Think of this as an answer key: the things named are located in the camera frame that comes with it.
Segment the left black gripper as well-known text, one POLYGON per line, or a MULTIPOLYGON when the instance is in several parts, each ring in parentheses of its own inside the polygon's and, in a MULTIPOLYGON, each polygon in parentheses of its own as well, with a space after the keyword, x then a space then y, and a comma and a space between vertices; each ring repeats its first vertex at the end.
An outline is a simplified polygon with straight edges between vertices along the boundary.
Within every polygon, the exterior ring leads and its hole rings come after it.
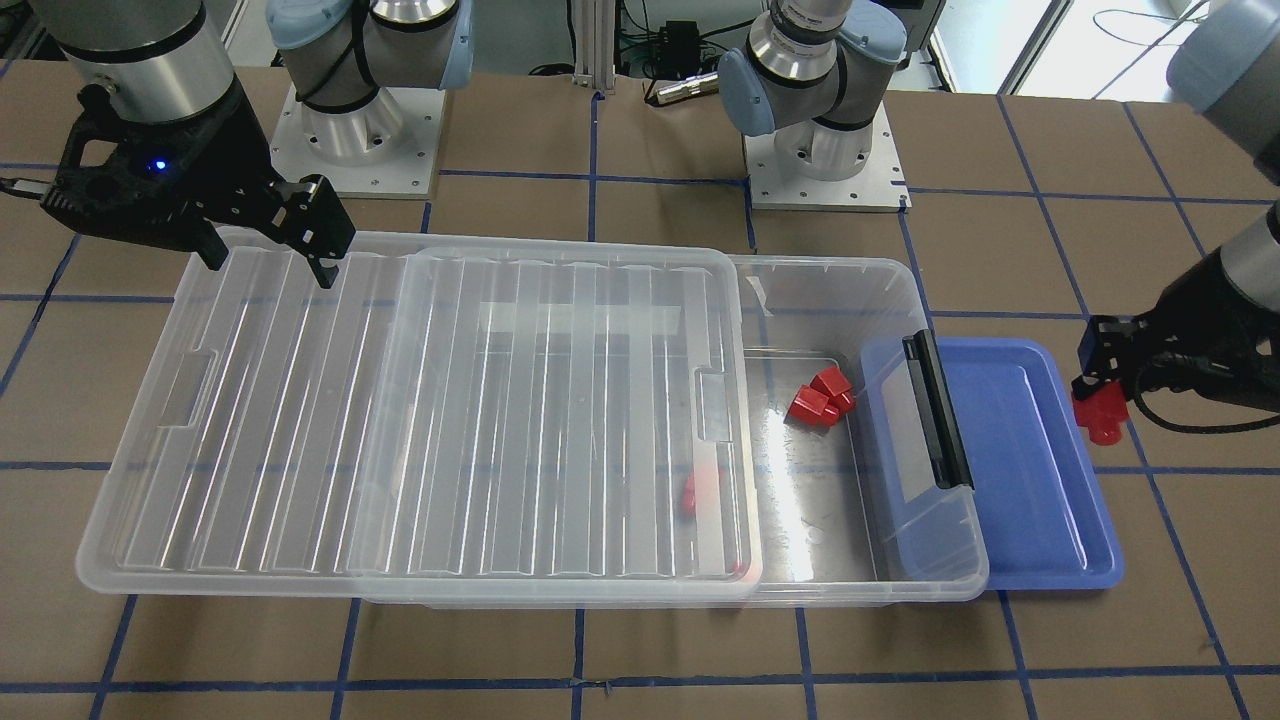
POLYGON ((1078 348, 1075 398, 1116 384, 1126 401, 1156 389, 1266 413, 1279 410, 1277 314, 1228 278, 1221 251, 1176 278, 1152 309, 1093 315, 1078 348))

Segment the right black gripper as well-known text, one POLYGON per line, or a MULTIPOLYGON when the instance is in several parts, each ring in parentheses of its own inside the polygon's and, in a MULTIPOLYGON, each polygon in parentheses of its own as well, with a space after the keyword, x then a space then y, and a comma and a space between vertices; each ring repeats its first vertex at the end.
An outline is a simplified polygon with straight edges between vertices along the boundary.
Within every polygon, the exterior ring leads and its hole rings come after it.
POLYGON ((284 181, 239 78, 212 105, 164 122, 125 120, 101 83, 78 92, 83 110, 40 206, 87 236, 193 252, 219 272, 229 250, 215 223, 246 227, 301 255, 329 290, 355 223, 320 174, 284 181))

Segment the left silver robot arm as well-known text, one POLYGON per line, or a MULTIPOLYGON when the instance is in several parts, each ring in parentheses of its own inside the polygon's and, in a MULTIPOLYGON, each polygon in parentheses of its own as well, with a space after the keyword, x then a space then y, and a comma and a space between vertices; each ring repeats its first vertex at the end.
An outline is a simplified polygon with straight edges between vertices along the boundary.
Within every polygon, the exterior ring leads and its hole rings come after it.
MULTIPOLYGON (((1230 1, 1176 50, 1166 78, 1175 94, 1277 181, 1277 4, 1230 1)), ((852 174, 908 32, 873 1, 773 1, 745 45, 717 64, 719 94, 748 137, 797 128, 801 172, 852 174)), ((1079 423, 1146 395, 1192 391, 1263 410, 1277 421, 1277 209, 1176 278, 1151 310, 1129 320, 1094 315, 1071 383, 1079 423)))

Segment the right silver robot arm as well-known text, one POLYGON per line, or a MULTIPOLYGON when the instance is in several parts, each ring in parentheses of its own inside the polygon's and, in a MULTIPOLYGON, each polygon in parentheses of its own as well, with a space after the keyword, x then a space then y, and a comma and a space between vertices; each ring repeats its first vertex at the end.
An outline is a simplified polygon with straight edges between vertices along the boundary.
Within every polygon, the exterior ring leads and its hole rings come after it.
MULTIPOLYGON (((321 174, 289 181, 201 1, 35 1, 84 79, 82 111, 49 183, 3 181, 77 233, 187 252, 218 270, 216 224, 300 254, 330 288, 355 224, 321 174)), ((399 143, 393 88, 467 85, 468 1, 270 1, 268 29, 306 137, 326 161, 399 143)))

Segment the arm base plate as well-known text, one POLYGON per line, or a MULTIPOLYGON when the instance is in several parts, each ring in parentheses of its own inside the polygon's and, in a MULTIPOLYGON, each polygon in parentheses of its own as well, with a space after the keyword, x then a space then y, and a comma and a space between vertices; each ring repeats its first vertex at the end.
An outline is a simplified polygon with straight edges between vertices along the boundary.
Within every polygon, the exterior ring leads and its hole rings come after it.
POLYGON ((814 120, 746 137, 744 151, 755 209, 899 213, 913 206, 887 115, 860 129, 814 120))
POLYGON ((447 99, 436 88, 381 88, 364 108, 326 114, 289 92, 271 163, 292 181, 326 177, 342 199, 429 200, 447 99))

